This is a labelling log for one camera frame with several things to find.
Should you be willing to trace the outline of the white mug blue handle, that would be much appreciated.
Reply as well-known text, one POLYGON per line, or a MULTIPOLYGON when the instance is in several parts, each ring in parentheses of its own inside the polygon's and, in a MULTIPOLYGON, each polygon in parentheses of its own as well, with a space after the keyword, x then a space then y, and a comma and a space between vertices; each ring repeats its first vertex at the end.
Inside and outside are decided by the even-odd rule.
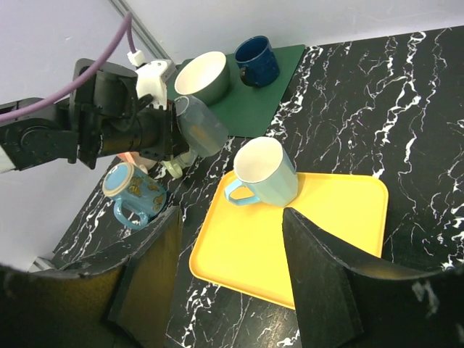
POLYGON ((282 144, 275 138, 254 138, 233 160, 235 181, 226 186, 225 198, 236 206, 264 203, 285 207, 296 199, 299 180, 282 144))

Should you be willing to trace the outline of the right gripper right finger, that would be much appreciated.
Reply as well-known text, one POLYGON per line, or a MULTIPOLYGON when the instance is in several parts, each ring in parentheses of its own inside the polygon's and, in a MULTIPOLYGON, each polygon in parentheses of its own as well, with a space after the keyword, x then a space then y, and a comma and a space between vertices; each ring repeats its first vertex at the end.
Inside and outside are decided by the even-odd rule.
POLYGON ((375 257, 292 208, 283 240, 303 347, 461 347, 463 267, 375 257))

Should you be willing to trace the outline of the pink mug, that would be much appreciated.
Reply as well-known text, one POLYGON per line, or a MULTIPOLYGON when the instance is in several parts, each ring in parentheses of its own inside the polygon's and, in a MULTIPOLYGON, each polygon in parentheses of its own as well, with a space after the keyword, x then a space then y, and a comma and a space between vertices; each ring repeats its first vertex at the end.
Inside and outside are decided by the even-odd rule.
POLYGON ((123 162, 134 164, 146 174, 157 164, 154 160, 142 157, 138 152, 123 152, 119 153, 117 157, 123 162))

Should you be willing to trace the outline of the light green mug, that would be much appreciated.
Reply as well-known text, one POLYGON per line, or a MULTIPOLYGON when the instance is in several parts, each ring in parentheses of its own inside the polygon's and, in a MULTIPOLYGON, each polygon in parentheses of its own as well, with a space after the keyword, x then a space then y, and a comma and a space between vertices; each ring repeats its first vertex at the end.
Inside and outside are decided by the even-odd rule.
POLYGON ((169 172, 174 179, 179 179, 183 175, 182 167, 175 161, 161 161, 163 167, 169 172))

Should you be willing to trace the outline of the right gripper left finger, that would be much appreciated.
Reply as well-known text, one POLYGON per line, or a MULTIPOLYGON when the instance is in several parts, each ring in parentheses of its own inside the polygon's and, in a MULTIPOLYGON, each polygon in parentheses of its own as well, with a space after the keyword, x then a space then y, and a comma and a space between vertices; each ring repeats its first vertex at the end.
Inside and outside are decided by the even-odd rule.
POLYGON ((183 222, 142 230, 59 270, 1 267, 3 347, 163 347, 183 222))

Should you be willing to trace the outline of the white interior grey mug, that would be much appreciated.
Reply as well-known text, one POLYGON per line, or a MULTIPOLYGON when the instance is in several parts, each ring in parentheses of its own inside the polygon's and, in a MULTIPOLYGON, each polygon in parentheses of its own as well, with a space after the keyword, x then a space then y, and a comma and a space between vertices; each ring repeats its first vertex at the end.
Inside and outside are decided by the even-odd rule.
POLYGON ((216 155, 228 140, 228 129, 212 110, 195 96, 175 99, 178 125, 190 148, 202 158, 216 155))

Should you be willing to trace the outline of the orange interior blue mug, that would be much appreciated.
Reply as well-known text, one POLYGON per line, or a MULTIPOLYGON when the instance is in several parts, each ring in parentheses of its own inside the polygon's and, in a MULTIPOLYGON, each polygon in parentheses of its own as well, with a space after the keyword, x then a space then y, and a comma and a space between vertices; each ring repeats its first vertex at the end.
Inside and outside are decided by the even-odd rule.
POLYGON ((134 230, 147 226, 167 202, 162 185, 129 162, 120 162, 109 170, 102 191, 114 202, 113 214, 117 220, 134 230))

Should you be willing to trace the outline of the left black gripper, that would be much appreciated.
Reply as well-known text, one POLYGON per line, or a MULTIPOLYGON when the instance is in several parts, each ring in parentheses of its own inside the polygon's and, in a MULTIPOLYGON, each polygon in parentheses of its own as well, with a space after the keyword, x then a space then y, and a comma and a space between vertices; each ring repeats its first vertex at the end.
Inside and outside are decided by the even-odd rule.
POLYGON ((102 123, 98 156, 138 152, 149 160, 167 161, 188 150, 175 110, 146 107, 131 123, 116 120, 102 123))

